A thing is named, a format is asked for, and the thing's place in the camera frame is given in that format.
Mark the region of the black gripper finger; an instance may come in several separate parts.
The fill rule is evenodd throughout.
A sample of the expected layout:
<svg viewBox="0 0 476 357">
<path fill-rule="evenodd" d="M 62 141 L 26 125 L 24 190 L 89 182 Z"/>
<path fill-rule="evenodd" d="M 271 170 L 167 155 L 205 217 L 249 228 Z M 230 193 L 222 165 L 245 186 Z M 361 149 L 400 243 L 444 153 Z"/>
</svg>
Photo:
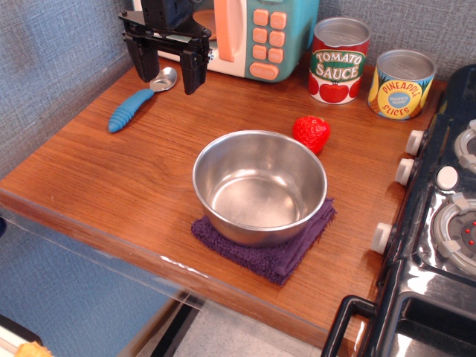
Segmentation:
<svg viewBox="0 0 476 357">
<path fill-rule="evenodd" d="M 209 49 L 204 46 L 201 39 L 191 39 L 179 57 L 184 92 L 191 95 L 206 81 Z"/>
<path fill-rule="evenodd" d="M 151 46 L 148 38 L 125 33 L 124 40 L 138 76 L 144 82 L 153 80 L 160 71 L 157 50 Z"/>
</svg>

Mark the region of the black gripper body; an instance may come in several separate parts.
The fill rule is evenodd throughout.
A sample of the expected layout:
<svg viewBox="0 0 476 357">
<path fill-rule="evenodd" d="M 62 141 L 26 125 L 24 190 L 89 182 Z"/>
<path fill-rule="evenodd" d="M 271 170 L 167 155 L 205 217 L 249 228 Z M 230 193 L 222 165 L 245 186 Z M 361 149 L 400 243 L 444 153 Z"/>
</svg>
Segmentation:
<svg viewBox="0 0 476 357">
<path fill-rule="evenodd" d="M 159 51 L 208 51 L 210 30 L 193 18 L 194 1 L 142 1 L 122 10 L 125 37 Z"/>
</svg>

